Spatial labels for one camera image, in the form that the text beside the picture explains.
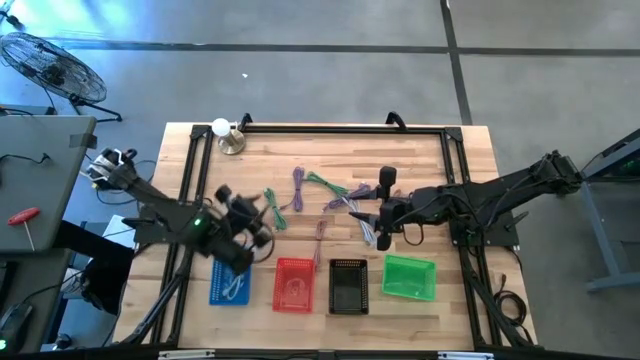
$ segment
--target green wire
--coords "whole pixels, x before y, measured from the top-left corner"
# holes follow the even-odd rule
[[[269,206],[273,209],[273,219],[275,221],[276,231],[286,230],[287,220],[282,216],[280,208],[276,203],[276,193],[273,192],[273,189],[266,188],[264,189],[264,197],[267,198]]]
[[[336,197],[343,197],[347,195],[347,193],[349,193],[349,190],[343,188],[342,186],[334,185],[328,182],[327,180],[321,178],[318,174],[314,173],[313,171],[309,171],[309,174],[307,175],[307,178],[305,180],[322,184],[328,187],[329,189],[331,189],[331,191],[333,191],[334,194],[336,194]]]

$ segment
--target concrete floor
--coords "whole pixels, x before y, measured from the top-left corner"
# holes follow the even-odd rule
[[[459,46],[640,47],[640,3],[634,0],[449,4]],[[12,13],[28,32],[73,39],[447,45],[438,0],[68,0],[64,6],[15,0]],[[0,33],[8,31],[3,23]],[[121,124],[98,126],[99,146],[135,147],[140,159],[155,159],[168,121],[239,120],[244,112],[256,121],[380,123],[394,110],[411,124],[461,124],[447,54],[71,52],[105,80],[109,93],[101,105],[125,116]],[[640,57],[463,55],[461,66],[473,123],[489,126],[503,174],[553,149],[582,166],[638,128]],[[2,102],[48,104],[42,89],[11,68],[0,67],[0,78]],[[60,113],[72,113],[62,99],[54,100]],[[91,213],[82,211],[87,206]],[[579,196],[539,198],[518,210],[531,214],[518,231],[540,343],[640,357],[640,290],[585,292],[584,283],[606,271]],[[134,212],[101,205],[79,179],[65,216],[105,222],[114,213]]]

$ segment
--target wooden table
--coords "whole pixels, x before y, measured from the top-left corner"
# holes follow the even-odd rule
[[[166,127],[153,185],[171,197],[178,196],[192,125],[168,123]],[[462,131],[471,180],[484,182],[497,177],[488,128],[463,126]],[[294,193],[292,171],[296,166],[350,189],[357,188],[361,182],[377,185],[378,172],[383,165],[398,169],[397,184],[393,189],[400,189],[405,194],[418,187],[445,183],[440,142],[433,135],[246,134],[246,137],[246,149],[236,156],[226,156],[214,145],[205,192],[207,197],[213,198],[218,186],[226,183],[235,194],[245,196],[262,194],[264,188],[271,187],[278,203],[286,204]],[[198,154],[202,153],[202,147],[201,144]],[[458,169],[455,151],[452,154]],[[195,191],[200,158],[201,155],[196,156],[190,198]],[[460,179],[459,171],[456,172],[457,179]],[[248,306],[210,306],[208,298],[213,260],[196,255],[180,347],[472,349],[459,256],[450,243],[447,225],[426,226],[425,241],[417,247],[408,245],[402,235],[394,235],[393,244],[387,252],[436,262],[436,301],[389,296],[381,291],[385,253],[365,245],[358,223],[347,214],[346,208],[322,213],[322,208],[332,199],[328,189],[319,184],[305,183],[302,193],[303,212],[284,211],[289,228],[276,234],[273,256],[253,268]],[[264,199],[261,199],[259,205],[263,204]],[[379,202],[361,201],[360,205],[363,211],[376,213]],[[316,246],[315,227],[321,217],[328,222],[328,227],[322,240],[321,268],[316,273],[313,313],[273,312],[276,260],[279,257],[312,258]],[[418,239],[418,234],[417,226],[408,231],[410,239]],[[114,339],[130,334],[157,298],[166,252],[166,246],[156,245],[134,260]],[[369,315],[328,314],[328,264],[329,259],[339,258],[368,261]],[[497,290],[501,275],[506,274],[506,288],[519,294],[526,302],[522,274],[514,256],[502,248],[487,248],[487,260],[493,288]],[[171,324],[173,303],[168,309],[164,335]],[[483,335],[489,339],[486,311],[482,305],[479,305],[478,312]],[[525,326],[535,337],[530,316]]]

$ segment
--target fan grille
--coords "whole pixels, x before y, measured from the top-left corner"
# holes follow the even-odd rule
[[[0,53],[22,75],[66,99],[77,97],[95,104],[107,97],[98,74],[48,41],[13,32],[0,38]]]

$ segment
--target red basket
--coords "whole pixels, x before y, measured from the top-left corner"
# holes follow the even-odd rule
[[[273,289],[273,311],[313,311],[315,264],[311,259],[279,258]]]

